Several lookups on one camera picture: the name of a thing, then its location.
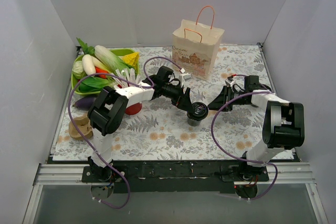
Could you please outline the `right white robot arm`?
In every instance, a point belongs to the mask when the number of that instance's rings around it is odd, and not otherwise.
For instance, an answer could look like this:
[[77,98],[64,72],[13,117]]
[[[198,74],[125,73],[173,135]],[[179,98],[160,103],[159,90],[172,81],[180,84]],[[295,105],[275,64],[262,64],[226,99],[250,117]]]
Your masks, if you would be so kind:
[[209,110],[231,111],[234,105],[253,105],[265,112],[262,139],[239,158],[233,168],[242,180],[265,174],[271,159],[283,151],[300,147],[305,139],[304,107],[279,98],[258,76],[245,76],[244,88],[237,91],[234,76],[226,79],[220,94],[207,106]]

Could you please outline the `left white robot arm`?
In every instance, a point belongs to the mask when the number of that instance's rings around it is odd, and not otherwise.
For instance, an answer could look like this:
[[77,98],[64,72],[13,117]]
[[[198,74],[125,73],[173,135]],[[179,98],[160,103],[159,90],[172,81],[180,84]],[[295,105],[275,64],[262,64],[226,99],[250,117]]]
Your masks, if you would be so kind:
[[196,112],[196,104],[191,102],[190,88],[183,87],[183,77],[172,79],[173,73],[171,68],[162,66],[157,74],[147,76],[135,86],[121,89],[105,87],[99,93],[88,111],[93,130],[93,140],[90,143],[93,154],[89,158],[89,166],[91,174],[98,181],[106,182],[113,174],[107,166],[112,161],[112,143],[106,135],[119,128],[127,108],[164,96],[178,109],[188,114]]

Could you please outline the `black cup lid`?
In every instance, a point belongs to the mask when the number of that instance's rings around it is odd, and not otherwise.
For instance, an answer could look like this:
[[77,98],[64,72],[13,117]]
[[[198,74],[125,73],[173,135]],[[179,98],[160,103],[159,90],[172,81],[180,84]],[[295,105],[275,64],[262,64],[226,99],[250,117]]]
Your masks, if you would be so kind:
[[202,121],[208,116],[208,107],[202,102],[195,102],[192,104],[192,111],[189,113],[189,118],[194,121]]

